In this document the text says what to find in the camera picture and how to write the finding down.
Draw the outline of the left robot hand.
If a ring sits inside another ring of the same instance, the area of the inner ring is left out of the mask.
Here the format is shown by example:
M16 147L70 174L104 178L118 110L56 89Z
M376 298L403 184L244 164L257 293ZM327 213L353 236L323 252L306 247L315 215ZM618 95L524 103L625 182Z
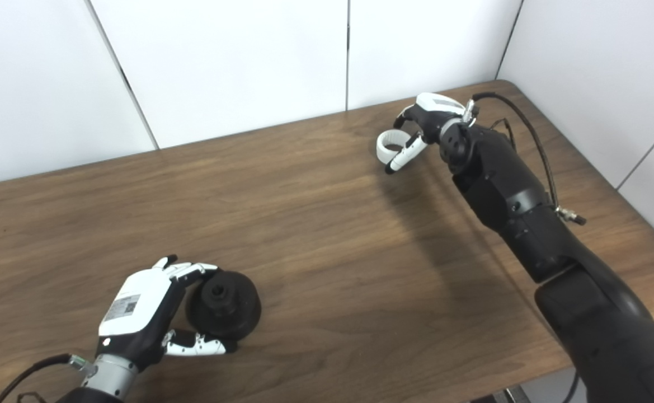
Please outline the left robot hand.
M176 255L160 258L152 267L127 277L99 325L96 355L126 359L142 372L165 355L188 357L237 351L235 341L171 326L187 288L221 272L216 265L176 260Z

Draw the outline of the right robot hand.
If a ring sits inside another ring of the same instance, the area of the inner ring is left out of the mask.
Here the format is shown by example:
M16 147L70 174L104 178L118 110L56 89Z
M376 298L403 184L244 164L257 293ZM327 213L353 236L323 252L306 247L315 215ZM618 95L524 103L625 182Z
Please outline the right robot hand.
M377 138L377 158L384 164L385 173L401 170L427 146L441 142L451 127L472 126L477 120L475 102L462 105L454 99L436 93L421 93L413 105L405 107L396 117L391 129Z

